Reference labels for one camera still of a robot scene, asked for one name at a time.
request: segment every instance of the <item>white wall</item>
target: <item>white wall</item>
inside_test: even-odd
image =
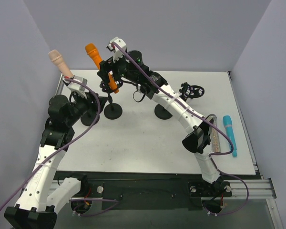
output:
[[[157,70],[230,71],[270,0],[24,0],[51,49],[73,69],[95,69],[115,36]]]
[[[272,0],[232,70],[232,83],[286,228],[286,0]]]
[[[60,75],[48,52],[22,0],[0,0],[0,205],[37,157],[48,100]],[[10,228],[3,213],[0,229]]]

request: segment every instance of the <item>white tabletop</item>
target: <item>white tabletop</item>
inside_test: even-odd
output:
[[[74,75],[86,78],[88,86],[100,95],[101,79],[96,70],[72,70]],[[205,89],[203,97],[187,100],[197,112],[217,116],[217,125],[224,130],[223,116],[230,115],[237,145],[237,158],[232,155],[215,156],[218,167],[230,174],[254,175],[255,170],[247,145],[236,102],[227,73],[162,72],[161,74],[178,92],[180,85],[188,82]],[[182,140],[187,133],[174,119],[160,120],[154,114],[156,103],[147,97],[141,102],[133,100],[135,87],[124,84],[113,101],[123,108],[116,120],[108,120],[104,114],[96,126],[84,137],[69,147],[58,170],[127,173],[176,173],[200,174],[200,167],[193,153],[187,151]],[[61,94],[69,97],[70,91],[63,88]],[[75,136],[85,130],[78,121],[74,125]],[[222,152],[229,150],[228,142],[220,135]]]

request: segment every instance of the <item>metal frame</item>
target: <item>metal frame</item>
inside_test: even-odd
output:
[[[241,118],[241,122],[242,122],[242,125],[243,125],[243,128],[244,128],[244,132],[245,132],[245,136],[246,136],[246,139],[247,139],[248,147],[249,147],[249,150],[250,150],[250,153],[251,153],[252,161],[253,161],[255,170],[259,171],[258,170],[258,166],[257,166],[257,162],[256,162],[256,158],[255,158],[255,155],[254,155],[254,151],[253,151],[253,148],[252,148],[252,144],[251,144],[251,141],[250,141],[250,137],[249,137],[249,134],[248,134],[248,131],[247,131],[247,127],[246,127],[245,121],[244,121],[244,117],[243,117],[242,111],[241,111],[241,109],[239,107],[238,101],[237,101],[236,96],[235,96],[234,88],[233,88],[233,85],[232,85],[232,80],[231,80],[230,77],[229,77],[229,79],[230,79],[230,85],[231,85],[231,88],[232,88],[234,99],[235,99],[235,102],[236,102],[236,106],[237,106],[237,109],[238,109],[238,112],[239,112],[239,115],[240,115],[240,118]],[[281,217],[280,217],[277,205],[276,205],[275,198],[264,198],[264,199],[266,199],[266,201],[267,201],[267,205],[268,205],[268,208],[269,208],[269,213],[270,213],[270,216],[271,216],[271,219],[272,219],[274,227],[276,229],[282,229],[284,227],[283,227],[283,223],[282,223],[282,220],[281,220]]]
[[[272,185],[272,181],[270,179],[263,179],[263,177],[259,174],[259,169],[257,166],[256,158],[254,155],[254,151],[251,145],[250,137],[245,125],[245,121],[241,112],[241,109],[239,107],[239,104],[237,102],[237,99],[235,97],[235,92],[233,89],[233,85],[230,78],[230,84],[231,88],[234,94],[235,102],[237,105],[237,109],[240,114],[241,122],[244,128],[245,136],[247,139],[247,144],[250,150],[252,162],[255,167],[256,175],[255,176],[240,176],[248,185],[249,187],[249,198],[250,199],[266,199],[270,216],[273,222],[273,225],[276,229],[282,229],[283,224],[277,209],[277,205],[275,202],[276,193],[274,190],[274,187]],[[62,75],[61,79],[59,81],[56,94],[61,94],[63,88],[63,82],[62,82]],[[56,180],[53,181],[50,193],[53,192],[57,187],[57,179],[63,179],[70,175],[70,171],[57,171],[55,178]],[[197,176],[201,177],[201,175],[188,175],[188,174],[137,174],[137,173],[97,173],[97,172],[89,172],[88,174],[88,180],[147,180],[147,179],[171,179],[173,176],[175,178],[180,179],[197,179]],[[245,199],[246,198],[246,189],[242,182],[238,180],[229,180],[225,179],[228,182],[230,182],[232,196],[227,197],[228,199]]]

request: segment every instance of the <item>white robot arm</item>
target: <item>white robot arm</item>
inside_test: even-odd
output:
[[[58,61],[59,58],[62,58],[60,54],[55,60]],[[65,72],[70,73],[63,61],[60,61],[59,64],[64,67]],[[74,76],[72,79],[83,85],[87,83],[87,80],[81,77]],[[48,196],[57,167],[68,148],[54,156],[52,154],[72,140],[74,136],[72,126],[79,119],[83,122],[82,118],[87,112],[96,113],[98,110],[96,98],[90,92],[85,92],[84,87],[73,82],[64,81],[64,83],[70,89],[74,101],[69,101],[64,95],[56,95],[49,101],[48,114],[50,117],[42,133],[41,145],[33,171],[38,168],[39,170],[23,187],[15,206],[7,207],[4,214],[14,228],[53,228],[57,213],[69,202],[70,198],[76,194],[86,195],[89,190],[86,176],[75,174],[73,177],[65,178],[59,188]],[[107,97],[98,96],[98,100],[101,104],[100,110],[102,110],[107,102]],[[91,116],[88,125],[92,123],[94,117]]]
[[[187,150],[194,153],[201,168],[203,180],[210,184],[215,182],[220,177],[220,173],[211,161],[209,156],[210,152],[203,151],[204,147],[210,144],[209,135],[211,133],[211,127],[201,119],[189,114],[187,111],[191,110],[199,117],[204,116],[196,112],[184,100],[182,100],[180,95],[173,91],[169,83],[160,74],[151,71],[148,66],[144,65],[141,52],[130,51],[128,52],[128,55],[135,60],[135,62],[155,84],[157,84],[163,91],[173,95],[173,98],[167,96],[150,83],[150,81],[142,75],[137,67],[125,58],[123,52],[116,46],[112,45],[113,43],[118,44],[122,50],[126,50],[126,43],[122,39],[118,37],[112,39],[107,48],[111,52],[114,52],[114,56],[107,61],[100,63],[101,67],[98,75],[101,78],[107,77],[108,72],[112,71],[113,77],[116,81],[120,80],[122,77],[126,78],[137,85],[139,92],[160,104],[172,116],[174,116],[188,134],[188,136],[183,140],[183,145]],[[206,119],[213,122],[212,118],[207,117]]]
[[[160,104],[164,107],[173,117],[177,119],[177,121],[184,127],[185,131],[190,135],[195,131],[195,126],[199,127],[203,122],[202,120],[198,119],[197,117],[188,114],[186,111],[190,109],[192,112],[197,114],[200,117],[203,117],[202,114],[196,112],[193,108],[191,108],[185,101],[183,101],[178,93],[175,93],[170,85],[163,85],[161,87],[164,91],[168,92],[169,94],[174,94],[174,98],[170,98],[162,92],[153,95],[152,100],[156,103]],[[176,99],[181,101],[186,109],[181,107],[177,102]],[[198,164],[201,169],[201,174],[203,180],[207,181],[208,183],[212,184],[215,182],[219,177],[220,174],[213,165],[211,158],[209,157],[210,152],[203,152],[194,153]]]

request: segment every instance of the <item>beige microphone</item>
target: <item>beige microphone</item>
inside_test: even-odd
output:
[[[48,55],[53,64],[55,64],[59,68],[63,76],[67,76],[69,78],[73,77],[72,72],[63,60],[62,55],[57,50],[52,50],[48,53]]]

